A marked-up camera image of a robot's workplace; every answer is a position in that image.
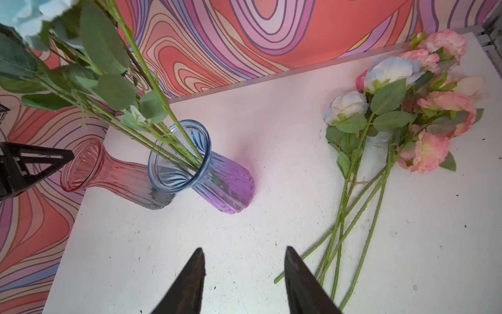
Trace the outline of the blue purple glass vase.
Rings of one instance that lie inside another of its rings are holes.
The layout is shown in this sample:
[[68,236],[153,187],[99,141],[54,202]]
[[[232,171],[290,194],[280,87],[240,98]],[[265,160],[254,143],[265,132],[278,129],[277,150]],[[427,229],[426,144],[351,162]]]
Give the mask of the blue purple glass vase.
[[195,120],[183,120],[180,125],[202,155],[201,166],[194,171],[151,153],[148,163],[151,183],[168,194],[192,188],[223,213],[242,212],[254,197],[255,185],[250,172],[213,151],[209,132],[204,125]]

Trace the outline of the red grey glass vase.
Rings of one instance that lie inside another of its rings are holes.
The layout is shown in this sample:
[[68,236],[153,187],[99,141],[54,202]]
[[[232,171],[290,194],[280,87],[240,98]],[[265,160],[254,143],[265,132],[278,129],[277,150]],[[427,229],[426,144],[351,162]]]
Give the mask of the red grey glass vase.
[[96,139],[87,139],[73,151],[74,159],[63,167],[61,187],[66,192],[104,188],[143,208],[157,210],[174,199],[150,181],[147,166],[113,158]]

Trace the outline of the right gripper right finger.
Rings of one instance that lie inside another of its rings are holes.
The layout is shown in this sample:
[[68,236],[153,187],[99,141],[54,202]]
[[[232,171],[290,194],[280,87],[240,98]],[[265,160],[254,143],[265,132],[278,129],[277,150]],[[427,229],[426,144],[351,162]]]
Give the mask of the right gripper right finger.
[[285,252],[284,279],[291,314],[342,314],[291,246]]

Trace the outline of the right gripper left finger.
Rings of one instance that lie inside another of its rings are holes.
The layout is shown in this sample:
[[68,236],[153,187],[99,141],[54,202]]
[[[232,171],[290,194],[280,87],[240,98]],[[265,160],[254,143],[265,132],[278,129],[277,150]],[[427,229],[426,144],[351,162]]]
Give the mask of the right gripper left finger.
[[197,248],[151,314],[200,313],[205,274],[205,255]]

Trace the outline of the light blue flower stem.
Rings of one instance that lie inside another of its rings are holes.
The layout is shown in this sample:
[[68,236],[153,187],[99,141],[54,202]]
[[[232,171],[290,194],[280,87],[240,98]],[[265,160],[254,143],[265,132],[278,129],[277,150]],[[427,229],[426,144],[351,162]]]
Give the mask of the light blue flower stem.
[[2,1],[1,87],[27,107],[77,107],[183,172],[202,166],[116,1]]

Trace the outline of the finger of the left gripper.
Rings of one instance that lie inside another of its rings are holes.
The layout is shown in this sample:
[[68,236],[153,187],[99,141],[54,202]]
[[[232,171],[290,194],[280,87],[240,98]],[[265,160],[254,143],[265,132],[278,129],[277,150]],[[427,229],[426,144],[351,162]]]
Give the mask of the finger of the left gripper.
[[74,160],[71,150],[1,143],[1,196],[19,196]]

